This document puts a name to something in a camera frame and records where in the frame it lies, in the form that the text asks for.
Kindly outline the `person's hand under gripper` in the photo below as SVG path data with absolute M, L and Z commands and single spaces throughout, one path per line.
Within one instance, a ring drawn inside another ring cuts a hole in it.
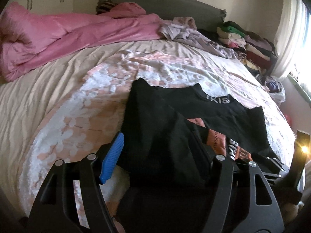
M 115 217 L 113 217 L 112 219 L 118 233 L 125 233 L 124 227 L 121 225 L 121 223 L 118 222 Z

